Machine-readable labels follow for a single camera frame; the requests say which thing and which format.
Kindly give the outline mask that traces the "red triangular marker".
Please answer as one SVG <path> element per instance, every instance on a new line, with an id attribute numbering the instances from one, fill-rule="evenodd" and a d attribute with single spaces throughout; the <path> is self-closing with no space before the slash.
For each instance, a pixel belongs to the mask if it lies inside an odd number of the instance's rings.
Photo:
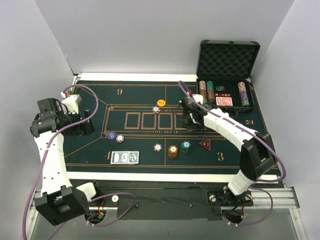
<path id="1" fill-rule="evenodd" d="M 206 139 L 204 141 L 201 141 L 199 143 L 202 147 L 204 147 L 205 149 L 207 149 L 208 151 L 211 150 L 211 140 L 210 139 Z"/>

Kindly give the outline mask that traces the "red five chip stack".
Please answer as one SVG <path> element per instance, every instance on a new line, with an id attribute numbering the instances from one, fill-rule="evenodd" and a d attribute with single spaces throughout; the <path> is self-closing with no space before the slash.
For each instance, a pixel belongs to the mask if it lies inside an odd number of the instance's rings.
<path id="1" fill-rule="evenodd" d="M 175 145 L 171 145 L 169 148 L 168 148 L 168 156 L 170 158 L 175 158 L 178 154 L 178 147 L 175 146 Z"/>

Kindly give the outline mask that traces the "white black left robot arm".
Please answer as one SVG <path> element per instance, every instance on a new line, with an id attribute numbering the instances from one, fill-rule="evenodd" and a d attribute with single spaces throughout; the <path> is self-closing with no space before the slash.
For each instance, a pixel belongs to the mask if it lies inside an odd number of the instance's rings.
<path id="1" fill-rule="evenodd" d="M 56 98 L 39 100 L 39 113 L 30 127 L 43 164 L 41 197 L 34 204 L 53 226 L 89 213 L 89 204 L 97 206 L 103 200 L 103 193 L 94 180 L 74 187 L 67 174 L 64 137 L 89 136 L 95 132 L 91 120 L 75 124 L 82 120 L 81 100 L 78 94 L 62 101 Z"/>

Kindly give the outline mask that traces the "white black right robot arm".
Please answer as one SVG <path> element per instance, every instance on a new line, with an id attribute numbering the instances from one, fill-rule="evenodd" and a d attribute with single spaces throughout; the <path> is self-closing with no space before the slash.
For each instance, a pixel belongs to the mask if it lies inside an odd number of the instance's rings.
<path id="1" fill-rule="evenodd" d="M 277 164 L 272 138 L 237 122 L 212 102 L 196 102 L 186 96 L 179 101 L 187 129 L 211 129 L 232 143 L 240 152 L 239 171 L 223 192 L 224 201 L 236 204 L 262 175 Z"/>

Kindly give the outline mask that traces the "purple small blind button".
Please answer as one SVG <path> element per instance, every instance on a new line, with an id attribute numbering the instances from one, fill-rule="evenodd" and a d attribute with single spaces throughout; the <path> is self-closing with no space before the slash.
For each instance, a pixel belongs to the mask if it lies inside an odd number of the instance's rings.
<path id="1" fill-rule="evenodd" d="M 117 134 L 116 134 L 116 132 L 114 132 L 114 131 L 110 131 L 110 132 L 107 134 L 107 138 L 108 138 L 109 140 L 114 140 L 116 137 L 117 137 Z"/>

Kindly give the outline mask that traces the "green brown chip row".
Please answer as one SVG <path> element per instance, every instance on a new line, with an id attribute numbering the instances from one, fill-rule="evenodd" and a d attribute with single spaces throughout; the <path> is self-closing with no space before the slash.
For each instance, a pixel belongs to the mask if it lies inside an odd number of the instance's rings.
<path id="1" fill-rule="evenodd" d="M 214 84 L 212 81 L 206 82 L 207 100 L 210 102 L 215 101 Z"/>

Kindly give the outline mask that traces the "brown chip row in case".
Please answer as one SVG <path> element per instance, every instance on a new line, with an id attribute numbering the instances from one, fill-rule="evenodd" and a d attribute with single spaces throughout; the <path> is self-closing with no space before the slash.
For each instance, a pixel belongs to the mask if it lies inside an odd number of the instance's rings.
<path id="1" fill-rule="evenodd" d="M 206 88 L 206 82 L 204 80 L 199 81 L 199 93 L 203 97 L 203 101 L 207 101 L 207 88 Z"/>

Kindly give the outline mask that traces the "red card deck in case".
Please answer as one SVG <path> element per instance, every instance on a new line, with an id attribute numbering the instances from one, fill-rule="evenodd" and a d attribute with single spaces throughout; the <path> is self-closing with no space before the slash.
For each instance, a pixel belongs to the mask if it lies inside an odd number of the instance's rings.
<path id="1" fill-rule="evenodd" d="M 231 97 L 216 97 L 216 104 L 218 106 L 232 107 L 233 101 Z"/>

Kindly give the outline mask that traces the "green chip stack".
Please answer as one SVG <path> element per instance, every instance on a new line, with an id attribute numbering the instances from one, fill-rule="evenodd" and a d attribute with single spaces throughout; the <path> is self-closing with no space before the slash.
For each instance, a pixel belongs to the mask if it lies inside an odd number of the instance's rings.
<path id="1" fill-rule="evenodd" d="M 188 140 L 185 140 L 180 145 L 180 151 L 182 153 L 187 153 L 191 147 L 191 143 Z"/>

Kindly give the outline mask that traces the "yellow round dealer button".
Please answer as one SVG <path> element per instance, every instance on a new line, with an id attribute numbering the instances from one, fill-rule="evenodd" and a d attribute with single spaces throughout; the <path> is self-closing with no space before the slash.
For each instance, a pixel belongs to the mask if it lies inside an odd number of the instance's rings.
<path id="1" fill-rule="evenodd" d="M 166 101 L 165 101 L 164 99 L 159 99 L 159 100 L 157 101 L 157 105 L 158 105 L 159 107 L 164 107 L 164 106 L 166 105 Z"/>

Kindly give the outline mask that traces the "blue playing card box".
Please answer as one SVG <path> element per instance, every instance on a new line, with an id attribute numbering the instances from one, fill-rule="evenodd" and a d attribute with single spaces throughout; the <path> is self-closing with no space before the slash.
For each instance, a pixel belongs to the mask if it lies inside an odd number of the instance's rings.
<path id="1" fill-rule="evenodd" d="M 112 151 L 111 165 L 135 165 L 139 163 L 138 151 Z"/>

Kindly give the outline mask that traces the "dark green poker mat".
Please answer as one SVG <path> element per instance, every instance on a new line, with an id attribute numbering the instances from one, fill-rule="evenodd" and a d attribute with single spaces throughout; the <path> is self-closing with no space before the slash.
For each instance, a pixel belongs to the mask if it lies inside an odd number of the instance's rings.
<path id="1" fill-rule="evenodd" d="M 70 172 L 156 173 L 156 174 L 235 174 L 239 170 L 240 152 L 228 140 L 211 129 L 187 131 L 183 127 L 184 97 L 176 82 L 151 81 L 79 81 L 75 93 L 80 95 L 81 111 L 95 112 L 95 133 L 67 136 L 64 157 Z M 165 106 L 158 106 L 163 99 Z M 153 113 L 158 106 L 160 113 Z M 124 136 L 124 142 L 107 138 L 109 132 Z M 211 150 L 200 145 L 210 139 Z M 190 149 L 181 152 L 181 143 Z M 161 151 L 154 145 L 161 144 Z M 175 145 L 178 153 L 170 158 L 168 149 Z M 115 151 L 138 151 L 138 164 L 111 164 Z"/>

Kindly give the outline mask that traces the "purple brown chip row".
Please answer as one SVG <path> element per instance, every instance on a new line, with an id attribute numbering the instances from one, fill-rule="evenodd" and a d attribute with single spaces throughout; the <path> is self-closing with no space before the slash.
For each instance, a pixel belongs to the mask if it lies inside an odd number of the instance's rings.
<path id="1" fill-rule="evenodd" d="M 249 102 L 249 98 L 248 98 L 248 94 L 247 94 L 246 85 L 245 85 L 244 82 L 239 82 L 238 83 L 238 90 L 239 90 L 242 106 L 243 107 L 249 107 L 250 106 L 250 102 Z"/>

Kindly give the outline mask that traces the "black poker chip case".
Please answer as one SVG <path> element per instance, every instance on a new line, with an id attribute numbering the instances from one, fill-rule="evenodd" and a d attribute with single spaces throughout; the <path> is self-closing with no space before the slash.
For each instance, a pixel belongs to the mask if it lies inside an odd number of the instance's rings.
<path id="1" fill-rule="evenodd" d="M 216 97 L 231 97 L 233 106 L 218 106 L 227 113 L 251 112 L 255 102 L 248 79 L 260 50 L 257 41 L 202 40 L 196 68 L 196 93 L 200 94 L 199 81 L 213 82 Z M 238 83 L 244 82 L 249 107 L 243 107 Z"/>

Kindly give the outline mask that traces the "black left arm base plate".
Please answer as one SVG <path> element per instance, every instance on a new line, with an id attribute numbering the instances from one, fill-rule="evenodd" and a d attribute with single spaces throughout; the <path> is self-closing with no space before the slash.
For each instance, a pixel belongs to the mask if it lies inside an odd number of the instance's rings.
<path id="1" fill-rule="evenodd" d="M 95 199 L 97 197 L 103 196 L 103 195 L 107 195 L 107 194 L 112 194 L 112 193 L 117 193 L 118 191 L 114 188 L 99 188 L 96 191 L 96 195 L 92 198 Z M 112 200 L 113 196 L 105 196 L 103 198 L 100 198 L 96 201 L 91 201 L 89 202 L 89 206 L 90 207 L 99 207 L 102 203 L 103 203 L 103 207 L 117 207 L 118 206 L 118 201 L 114 202 Z"/>

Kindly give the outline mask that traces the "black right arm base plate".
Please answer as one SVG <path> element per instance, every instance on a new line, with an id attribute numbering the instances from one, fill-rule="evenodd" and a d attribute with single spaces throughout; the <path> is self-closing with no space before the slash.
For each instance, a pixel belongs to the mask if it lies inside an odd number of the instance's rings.
<path id="1" fill-rule="evenodd" d="M 254 205 L 252 193 L 247 190 L 240 195 L 234 195 L 229 190 L 209 189 L 206 191 L 208 202 L 213 207 L 252 207 Z"/>

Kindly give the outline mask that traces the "aluminium mounting rail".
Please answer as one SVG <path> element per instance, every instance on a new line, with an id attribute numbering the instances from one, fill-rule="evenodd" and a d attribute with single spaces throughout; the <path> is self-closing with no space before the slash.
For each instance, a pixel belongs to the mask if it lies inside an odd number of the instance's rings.
<path id="1" fill-rule="evenodd" d="M 87 197 L 85 192 L 76 187 L 62 186 L 60 190 L 53 193 L 44 192 L 41 197 L 34 200 L 36 210 L 49 215 L 57 214 L 59 216 L 67 213 L 83 215 L 88 211 L 106 210 L 108 208 L 140 208 L 142 210 L 155 209 L 207 209 L 213 208 L 231 208 L 230 206 L 214 207 L 209 204 L 207 190 L 203 188 L 163 188 L 163 189 L 134 189 L 130 192 L 115 192 L 102 195 L 97 198 Z M 292 188 L 270 188 L 270 189 L 249 189 L 253 198 L 253 206 L 273 207 L 273 208 L 297 208 L 299 203 Z M 116 207 L 89 206 L 103 197 L 112 196 L 113 202 L 118 202 Z"/>

